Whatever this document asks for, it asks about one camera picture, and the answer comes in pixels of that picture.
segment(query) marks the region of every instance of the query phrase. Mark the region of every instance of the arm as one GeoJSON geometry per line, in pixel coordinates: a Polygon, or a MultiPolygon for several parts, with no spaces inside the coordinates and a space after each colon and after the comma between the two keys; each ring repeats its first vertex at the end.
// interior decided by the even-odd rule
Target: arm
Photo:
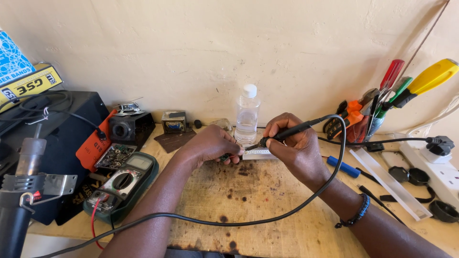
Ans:
{"type": "MultiPolygon", "coordinates": [[[[273,137],[283,128],[291,128],[300,123],[302,121],[299,118],[284,113],[267,124],[263,136],[273,137]]],[[[267,142],[269,151],[278,157],[298,180],[316,192],[330,178],[330,172],[319,152],[316,132],[308,129],[287,138],[285,144],[287,146],[276,140],[267,142]]],[[[358,193],[338,179],[334,179],[319,197],[345,221],[357,213],[363,202],[358,193]]],[[[374,205],[370,205],[366,214],[349,229],[372,258],[450,257],[374,205]]]]}
{"type": "MultiPolygon", "coordinates": [[[[123,221],[135,221],[151,213],[174,213],[191,172],[204,161],[225,153],[235,155],[225,164],[238,163],[243,150],[228,133],[211,125],[178,150],[160,173],[150,190],[123,221]]],[[[171,226],[170,218],[155,218],[117,233],[100,258],[162,258],[166,252],[171,226]]]]}

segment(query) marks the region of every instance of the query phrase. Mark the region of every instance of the forearm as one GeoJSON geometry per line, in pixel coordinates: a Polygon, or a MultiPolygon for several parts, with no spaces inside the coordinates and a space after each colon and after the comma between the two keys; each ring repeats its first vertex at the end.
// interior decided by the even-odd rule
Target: forearm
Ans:
{"type": "MultiPolygon", "coordinates": [[[[324,177],[316,187],[312,188],[318,189],[323,185],[330,177],[328,170],[325,175],[328,177],[324,177]]],[[[363,202],[363,198],[358,193],[338,179],[334,179],[319,198],[343,220],[352,218],[363,202]]],[[[365,215],[349,229],[372,258],[392,257],[394,254],[405,258],[450,257],[374,205],[370,205],[365,215]]]]}
{"type": "MultiPolygon", "coordinates": [[[[175,155],[123,224],[151,213],[174,213],[192,170],[193,161],[184,161],[175,155]]],[[[160,217],[121,231],[100,257],[162,258],[168,244],[170,225],[170,218],[160,217]]]]}

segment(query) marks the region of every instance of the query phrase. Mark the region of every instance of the hand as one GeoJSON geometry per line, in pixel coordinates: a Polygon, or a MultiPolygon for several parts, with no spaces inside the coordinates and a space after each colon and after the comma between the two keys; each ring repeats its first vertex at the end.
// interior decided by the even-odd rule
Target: hand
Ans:
{"type": "Polygon", "coordinates": [[[178,155],[192,159],[193,168],[202,166],[207,160],[219,162],[218,157],[225,153],[231,153],[233,156],[224,164],[228,165],[230,162],[236,164],[244,149],[236,144],[236,140],[231,135],[215,124],[207,126],[177,151],[178,155]]]}
{"type": "MultiPolygon", "coordinates": [[[[302,122],[293,114],[283,113],[273,118],[266,125],[263,136],[273,137],[277,133],[302,122]]],[[[288,137],[284,143],[285,145],[274,139],[269,139],[266,146],[309,189],[316,191],[330,178],[330,172],[319,152],[317,134],[312,128],[288,137]]]]}

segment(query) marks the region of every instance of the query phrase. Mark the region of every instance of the orange card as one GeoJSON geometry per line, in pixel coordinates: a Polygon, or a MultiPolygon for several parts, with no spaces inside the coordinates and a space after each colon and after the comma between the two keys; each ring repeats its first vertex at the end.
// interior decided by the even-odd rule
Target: orange card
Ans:
{"type": "Polygon", "coordinates": [[[110,141],[110,134],[108,132],[108,120],[113,117],[116,112],[116,110],[113,110],[110,115],[108,115],[108,117],[99,125],[101,131],[107,135],[107,140],[100,140],[99,137],[97,137],[97,131],[94,130],[91,136],[89,136],[89,138],[75,153],[83,168],[87,168],[91,172],[95,172],[97,170],[94,167],[95,163],[101,158],[101,156],[112,144],[112,141],[110,141]]]}

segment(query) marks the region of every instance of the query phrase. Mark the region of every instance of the yellow screwdriver handle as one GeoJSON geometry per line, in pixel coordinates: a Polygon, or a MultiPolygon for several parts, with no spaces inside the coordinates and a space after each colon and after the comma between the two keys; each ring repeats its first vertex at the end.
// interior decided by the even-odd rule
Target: yellow screwdriver handle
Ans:
{"type": "Polygon", "coordinates": [[[440,60],[418,75],[409,85],[408,90],[413,94],[421,95],[446,82],[457,71],[459,71],[457,62],[451,59],[440,60]]]}

